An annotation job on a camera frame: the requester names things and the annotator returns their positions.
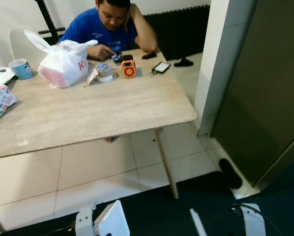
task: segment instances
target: tiled floor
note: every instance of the tiled floor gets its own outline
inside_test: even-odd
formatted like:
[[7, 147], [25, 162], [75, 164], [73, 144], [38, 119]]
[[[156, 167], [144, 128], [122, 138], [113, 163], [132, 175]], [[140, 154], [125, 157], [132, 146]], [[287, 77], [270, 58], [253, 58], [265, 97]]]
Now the tiled floor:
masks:
[[[188, 58], [194, 66], [172, 68], [194, 103], [202, 54]], [[177, 181], [217, 170], [208, 150], [218, 144], [198, 139], [192, 124], [166, 127], [160, 137]], [[148, 130], [0, 159], [2, 225], [11, 230], [169, 184], [154, 139]]]

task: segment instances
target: man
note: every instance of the man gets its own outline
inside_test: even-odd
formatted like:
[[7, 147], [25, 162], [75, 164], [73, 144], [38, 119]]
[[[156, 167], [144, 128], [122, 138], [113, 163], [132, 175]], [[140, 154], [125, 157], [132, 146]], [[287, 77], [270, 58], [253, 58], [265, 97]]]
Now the man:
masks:
[[66, 39], [78, 43], [98, 40], [98, 45], [87, 50], [88, 56], [98, 60], [131, 49], [132, 42], [147, 53], [158, 48], [154, 30], [130, 0], [96, 0], [96, 8], [80, 14], [59, 42]]

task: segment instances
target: phone screen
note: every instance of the phone screen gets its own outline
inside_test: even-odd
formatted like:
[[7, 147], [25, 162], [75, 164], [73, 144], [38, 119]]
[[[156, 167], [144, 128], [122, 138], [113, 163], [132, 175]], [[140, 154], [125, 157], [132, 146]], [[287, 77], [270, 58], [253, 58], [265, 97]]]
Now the phone screen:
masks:
[[170, 66], [170, 64], [162, 62], [159, 65], [157, 65], [154, 70], [155, 71], [159, 71], [159, 72], [164, 72], [168, 67]]

